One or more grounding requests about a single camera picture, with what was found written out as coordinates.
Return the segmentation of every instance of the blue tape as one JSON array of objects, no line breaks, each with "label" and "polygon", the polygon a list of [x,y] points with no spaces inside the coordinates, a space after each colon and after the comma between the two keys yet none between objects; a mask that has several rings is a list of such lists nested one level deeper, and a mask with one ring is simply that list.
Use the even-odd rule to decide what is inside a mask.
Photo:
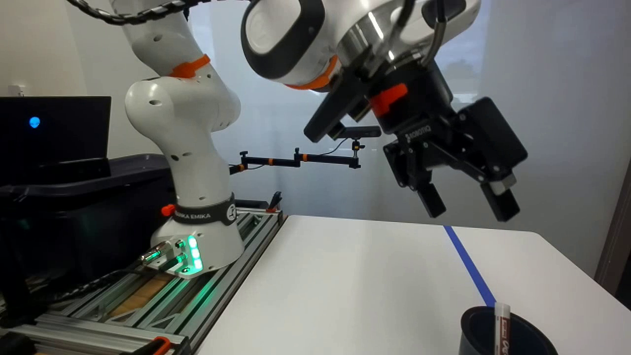
[{"label": "blue tape", "polygon": [[474,262],[470,260],[466,249],[461,245],[461,241],[459,241],[459,237],[455,235],[455,231],[453,231],[451,225],[445,225],[445,233],[449,235],[451,245],[453,245],[459,260],[465,264],[465,268],[466,268],[466,272],[468,272],[468,276],[470,276],[470,280],[472,280],[472,284],[474,284],[480,300],[482,300],[488,308],[492,308],[492,306],[494,306],[494,296],[492,296],[490,288],[486,286],[484,278],[478,274],[478,270],[476,270]]}]

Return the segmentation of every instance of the black container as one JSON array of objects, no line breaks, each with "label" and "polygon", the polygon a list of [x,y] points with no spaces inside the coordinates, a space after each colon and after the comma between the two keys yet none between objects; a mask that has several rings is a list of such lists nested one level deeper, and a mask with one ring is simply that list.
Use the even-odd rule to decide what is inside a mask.
[{"label": "black container", "polygon": [[[510,314],[510,355],[555,355],[549,339],[532,323]],[[492,355],[494,310],[470,308],[461,316],[459,355]]]},{"label": "black container", "polygon": [[88,282],[133,262],[163,223],[159,207],[175,201],[161,156],[110,160],[104,176],[80,181],[52,176],[0,187],[0,292],[9,314],[29,308],[29,276],[54,270],[68,284]]}]

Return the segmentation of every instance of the black monitor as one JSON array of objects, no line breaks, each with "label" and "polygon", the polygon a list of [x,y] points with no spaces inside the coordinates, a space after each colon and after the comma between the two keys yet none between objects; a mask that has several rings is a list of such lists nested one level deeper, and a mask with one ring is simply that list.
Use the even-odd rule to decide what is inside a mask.
[{"label": "black monitor", "polygon": [[0,185],[37,170],[106,160],[110,97],[0,97]]}]

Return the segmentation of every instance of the white table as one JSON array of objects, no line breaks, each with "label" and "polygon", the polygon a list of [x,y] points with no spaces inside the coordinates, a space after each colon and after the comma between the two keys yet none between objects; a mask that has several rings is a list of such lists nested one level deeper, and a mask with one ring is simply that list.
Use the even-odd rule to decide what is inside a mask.
[{"label": "white table", "polygon": [[[631,353],[631,314],[541,237],[455,229],[496,300],[559,353]],[[480,306],[439,225],[289,217],[198,353],[455,355]]]}]

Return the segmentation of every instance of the black cup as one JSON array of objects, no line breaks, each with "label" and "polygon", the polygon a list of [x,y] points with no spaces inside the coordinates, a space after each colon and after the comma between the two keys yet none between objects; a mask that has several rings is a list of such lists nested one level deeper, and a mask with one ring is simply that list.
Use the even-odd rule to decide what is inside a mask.
[{"label": "black cup", "polygon": [[[492,355],[494,310],[470,308],[461,316],[459,355]],[[510,355],[555,355],[549,339],[520,316],[510,314]]]}]

